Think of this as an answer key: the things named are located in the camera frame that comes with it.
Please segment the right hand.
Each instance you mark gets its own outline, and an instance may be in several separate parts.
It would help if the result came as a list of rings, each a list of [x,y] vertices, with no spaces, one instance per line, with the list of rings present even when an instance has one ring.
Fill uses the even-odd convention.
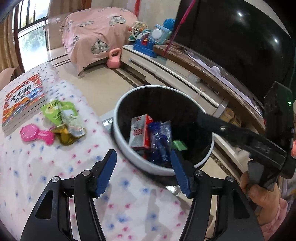
[[[280,204],[280,191],[275,184],[272,191],[268,191],[257,184],[247,187],[249,183],[248,172],[244,172],[240,177],[240,187],[244,193],[248,192],[250,199],[261,207],[256,215],[260,225],[271,223],[277,216]]]

